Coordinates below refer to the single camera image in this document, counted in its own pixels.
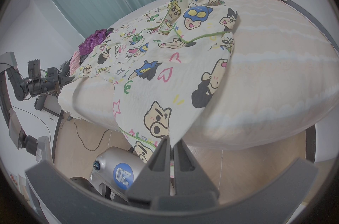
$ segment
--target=blue circular logo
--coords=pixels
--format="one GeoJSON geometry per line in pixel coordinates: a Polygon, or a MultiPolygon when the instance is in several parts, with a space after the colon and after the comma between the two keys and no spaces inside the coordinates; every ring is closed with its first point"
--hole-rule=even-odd
{"type": "Polygon", "coordinates": [[[132,168],[126,163],[117,164],[113,170],[114,181],[118,187],[127,190],[133,184],[132,168]]]}

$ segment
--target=pink heart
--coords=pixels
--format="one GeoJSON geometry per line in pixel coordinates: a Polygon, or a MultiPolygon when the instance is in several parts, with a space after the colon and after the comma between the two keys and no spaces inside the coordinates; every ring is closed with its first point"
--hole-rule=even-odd
{"type": "Polygon", "coordinates": [[[171,68],[167,68],[167,69],[164,69],[158,76],[158,80],[160,80],[161,78],[163,79],[164,83],[167,83],[168,80],[171,78],[172,76],[172,69],[173,67],[171,68]]]}
{"type": "Polygon", "coordinates": [[[169,60],[172,61],[173,57],[175,57],[175,56],[176,56],[175,60],[179,61],[179,63],[181,63],[181,60],[179,59],[179,53],[178,52],[175,52],[169,60]]]}

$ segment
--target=mattress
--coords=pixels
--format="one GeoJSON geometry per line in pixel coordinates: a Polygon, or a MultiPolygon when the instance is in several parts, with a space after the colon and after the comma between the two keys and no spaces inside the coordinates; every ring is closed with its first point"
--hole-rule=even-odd
{"type": "MultiPolygon", "coordinates": [[[[168,1],[152,2],[111,28],[168,1]]],[[[224,1],[239,12],[234,51],[184,141],[239,150],[292,136],[324,118],[339,100],[339,58],[321,31],[279,0],[224,1]]],[[[80,78],[63,87],[58,101],[75,118],[119,130],[113,95],[114,85],[103,78],[80,78]]]]}

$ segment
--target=pile of clothes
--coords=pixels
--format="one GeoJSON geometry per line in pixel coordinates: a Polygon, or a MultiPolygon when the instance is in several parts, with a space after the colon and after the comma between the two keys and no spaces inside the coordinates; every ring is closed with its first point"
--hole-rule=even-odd
{"type": "Polygon", "coordinates": [[[113,28],[96,30],[85,41],[79,45],[79,49],[74,52],[70,60],[70,74],[72,75],[77,68],[85,61],[87,56],[93,51],[94,47],[103,43],[105,38],[112,33],[113,28]]]}

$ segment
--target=yellow dash mark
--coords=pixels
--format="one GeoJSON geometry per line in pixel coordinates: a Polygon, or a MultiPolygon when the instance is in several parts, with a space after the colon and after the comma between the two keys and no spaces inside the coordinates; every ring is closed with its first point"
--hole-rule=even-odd
{"type": "Polygon", "coordinates": [[[179,98],[179,94],[177,94],[177,95],[175,96],[173,103],[175,103],[175,102],[177,101],[178,98],[179,98]]]}

